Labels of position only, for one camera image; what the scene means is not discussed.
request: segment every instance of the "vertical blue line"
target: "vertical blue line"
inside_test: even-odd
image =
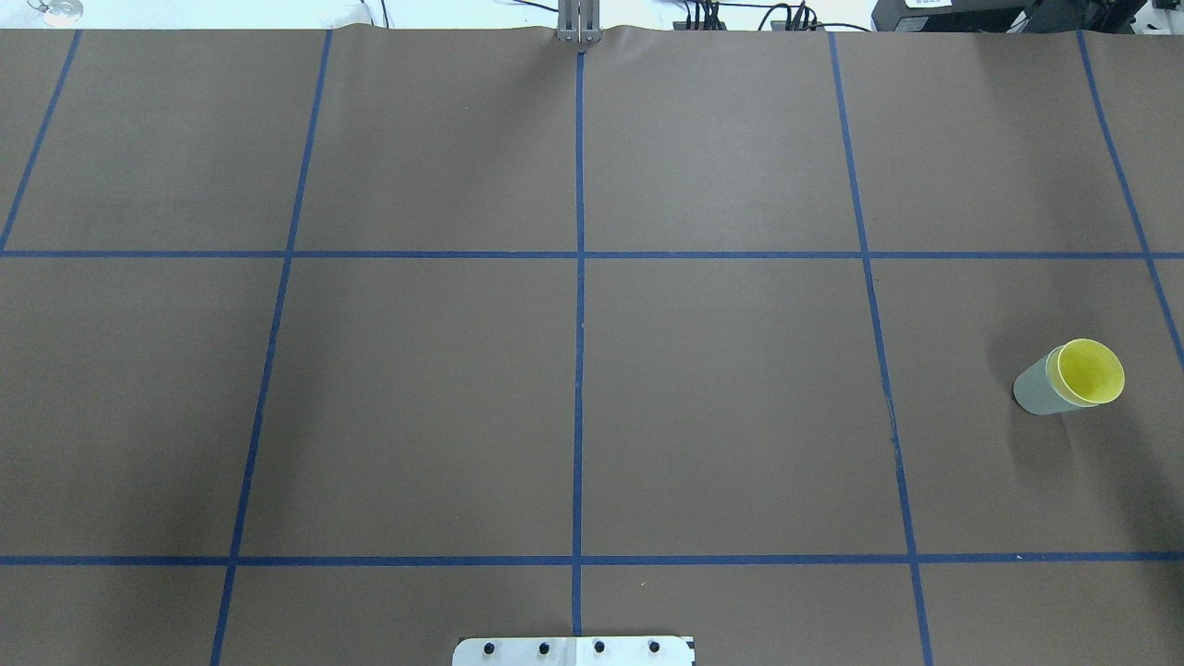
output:
[[[575,423],[572,433],[572,635],[584,632],[584,52],[575,55]]]
[[[210,651],[210,665],[218,666],[221,661],[223,640],[226,636],[226,620],[230,617],[230,600],[234,594],[234,575],[238,569],[238,553],[243,546],[243,526],[246,523],[246,506],[251,499],[251,479],[255,476],[255,461],[259,453],[259,435],[263,433],[263,409],[268,402],[268,389],[271,384],[271,367],[276,358],[276,341],[279,338],[279,322],[283,319],[284,300],[288,295],[288,278],[291,274],[292,255],[296,251],[296,232],[300,229],[300,213],[304,203],[304,184],[308,181],[308,167],[313,160],[313,142],[316,136],[316,120],[321,113],[321,96],[324,92],[324,73],[329,66],[329,47],[333,45],[333,31],[324,31],[324,45],[321,49],[321,69],[316,76],[316,92],[313,95],[313,111],[309,115],[308,134],[304,136],[304,156],[300,166],[300,180],[296,184],[296,198],[292,201],[292,217],[288,225],[288,245],[284,251],[284,264],[279,271],[279,287],[276,290],[276,307],[271,315],[271,332],[268,334],[268,353],[263,360],[263,378],[259,380],[259,396],[255,403],[255,422],[251,425],[251,442],[246,452],[246,467],[243,470],[243,486],[238,494],[238,511],[234,514],[234,531],[231,534],[230,559],[226,563],[226,578],[223,581],[223,597],[218,608],[218,625],[214,627],[213,647]]]
[[[913,533],[913,511],[908,502],[908,482],[905,478],[905,455],[900,448],[900,430],[896,427],[896,404],[892,395],[892,378],[888,374],[888,356],[884,352],[883,329],[880,326],[880,303],[876,299],[875,280],[871,275],[871,255],[868,250],[868,233],[863,224],[863,204],[860,198],[860,181],[855,172],[855,153],[851,149],[851,130],[847,117],[847,101],[843,95],[843,73],[838,65],[838,46],[835,33],[826,33],[830,41],[830,62],[835,76],[835,96],[838,102],[838,120],[843,130],[843,151],[847,153],[847,178],[851,184],[851,205],[855,210],[855,226],[860,235],[860,254],[863,260],[863,282],[868,290],[871,310],[871,332],[876,341],[880,361],[880,384],[888,403],[888,420],[892,425],[892,446],[896,456],[896,492],[900,495],[900,513],[905,525],[905,545],[908,547],[909,572],[913,578],[913,603],[916,606],[916,625],[921,639],[921,657],[925,666],[933,666],[933,648],[929,643],[929,620],[925,611],[925,593],[921,589],[921,565],[916,557],[916,538]]]
[[[8,244],[8,236],[12,235],[12,225],[17,223],[17,211],[20,210],[20,200],[25,197],[28,179],[33,175],[37,155],[41,152],[45,133],[50,129],[53,110],[58,107],[58,98],[62,97],[62,89],[65,88],[66,76],[70,75],[70,65],[73,64],[75,53],[78,52],[79,41],[82,41],[82,31],[76,30],[73,39],[70,40],[70,50],[66,51],[66,60],[62,63],[62,73],[58,75],[58,83],[53,87],[53,95],[50,96],[50,105],[45,108],[45,117],[41,119],[41,127],[37,130],[37,139],[33,140],[33,149],[28,152],[28,161],[25,162],[25,173],[20,175],[20,184],[17,186],[17,193],[12,198],[12,206],[8,207],[8,219],[5,220],[4,231],[0,232],[0,251],[4,251],[5,245]]]
[[[1089,84],[1089,96],[1094,101],[1094,113],[1098,114],[1098,124],[1102,129],[1102,139],[1106,140],[1106,149],[1111,154],[1111,164],[1114,165],[1114,173],[1118,174],[1119,187],[1122,188],[1122,198],[1126,200],[1126,210],[1131,213],[1131,223],[1134,224],[1134,235],[1139,238],[1139,246],[1143,249],[1143,258],[1147,264],[1147,273],[1151,274],[1151,283],[1156,288],[1156,297],[1159,299],[1159,308],[1164,313],[1167,322],[1167,333],[1172,337],[1172,346],[1176,347],[1176,360],[1184,369],[1184,346],[1180,345],[1179,332],[1176,328],[1176,319],[1172,316],[1172,308],[1167,305],[1167,296],[1164,294],[1164,286],[1159,282],[1159,271],[1156,269],[1156,260],[1151,255],[1151,245],[1147,243],[1147,235],[1143,230],[1143,220],[1139,218],[1139,210],[1134,206],[1134,197],[1131,194],[1131,186],[1126,180],[1126,172],[1122,171],[1122,161],[1118,158],[1118,148],[1114,147],[1114,139],[1109,133],[1109,123],[1106,122],[1106,111],[1102,110],[1102,100],[1098,95],[1098,82],[1094,79],[1094,68],[1089,62],[1089,50],[1086,47],[1086,33],[1077,31],[1077,49],[1081,51],[1081,64],[1086,69],[1086,82]]]

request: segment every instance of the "cup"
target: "cup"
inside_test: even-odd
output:
[[[1113,402],[1126,385],[1122,364],[1095,340],[1079,338],[1023,371],[1011,393],[1031,414],[1061,414]]]

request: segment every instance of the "white mounting plate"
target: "white mounting plate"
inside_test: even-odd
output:
[[[542,643],[546,654],[539,649]],[[452,651],[452,666],[694,666],[694,645],[689,636],[465,639]],[[493,653],[485,653],[487,646]]]

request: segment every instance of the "blue grid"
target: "blue grid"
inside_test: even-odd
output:
[[[8,237],[15,224],[20,203],[26,186],[32,177],[41,145],[49,130],[54,108],[66,83],[70,68],[77,53],[83,32],[75,33],[70,49],[63,63],[57,84],[45,110],[45,116],[38,128],[37,137],[26,162],[20,184],[17,188],[2,232],[0,232],[0,258],[283,258],[276,305],[271,329],[268,338],[266,356],[259,393],[256,404],[247,459],[243,472],[243,484],[239,493],[238,508],[234,518],[230,553],[226,557],[197,556],[0,556],[0,566],[217,566],[225,568],[223,597],[219,606],[210,662],[217,666],[221,657],[223,640],[230,616],[231,600],[234,588],[234,576],[239,566],[570,566],[572,572],[572,633],[581,633],[581,568],[597,566],[674,566],[674,565],[908,565],[912,575],[914,602],[919,639],[926,666],[932,666],[933,654],[929,645],[928,622],[925,611],[925,595],[921,583],[921,564],[983,564],[983,563],[1063,563],[1063,562],[1184,562],[1184,551],[1074,551],[1074,552],[966,552],[966,553],[922,553],[918,552],[913,532],[912,511],[908,500],[908,484],[905,460],[896,427],[895,405],[892,392],[892,378],[888,358],[884,351],[883,333],[880,322],[879,303],[873,277],[873,260],[1094,260],[1094,261],[1143,261],[1147,267],[1156,296],[1163,312],[1177,359],[1184,369],[1184,346],[1172,316],[1166,295],[1156,268],[1157,261],[1184,260],[1184,252],[1153,252],[1147,243],[1143,223],[1139,218],[1134,198],[1126,179],[1118,149],[1111,136],[1109,126],[1098,92],[1089,51],[1085,34],[1077,32],[1077,46],[1089,85],[1090,97],[1098,115],[1102,139],[1106,142],[1115,175],[1131,214],[1141,251],[1138,252],[992,252],[992,251],[876,251],[868,246],[867,229],[863,220],[863,206],[860,197],[858,179],[855,168],[855,152],[847,116],[847,102],[843,94],[842,68],[835,36],[828,34],[831,66],[835,82],[835,94],[838,105],[839,124],[850,181],[851,204],[855,224],[858,232],[858,251],[592,251],[585,248],[584,233],[584,68],[585,53],[575,56],[575,226],[577,250],[573,251],[414,251],[414,250],[296,250],[296,233],[300,226],[301,207],[304,186],[308,179],[313,146],[316,135],[317,115],[324,90],[329,53],[333,44],[333,32],[326,31],[321,53],[316,91],[309,117],[304,153],[301,162],[300,180],[292,204],[288,242],[284,250],[8,250]],[[288,280],[294,260],[316,258],[466,258],[466,260],[574,260],[577,264],[575,299],[575,385],[574,385],[574,423],[573,423],[573,468],[572,468],[572,553],[571,556],[427,556],[427,557],[251,557],[240,556],[243,530],[250,500],[251,480],[258,453],[259,436],[263,428],[263,414],[268,397],[276,342],[283,316]],[[585,263],[597,260],[858,260],[863,265],[863,275],[868,293],[868,306],[873,327],[880,376],[892,425],[892,442],[896,461],[896,482],[900,500],[902,527],[907,546],[906,553],[871,555],[709,555],[709,556],[586,556],[583,552],[583,378],[584,378],[584,312],[585,312]]]

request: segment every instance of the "yellow cup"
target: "yellow cup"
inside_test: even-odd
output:
[[[1025,370],[1011,392],[1019,406],[1047,415],[1113,402],[1126,385],[1122,363],[1106,345],[1079,338]]]

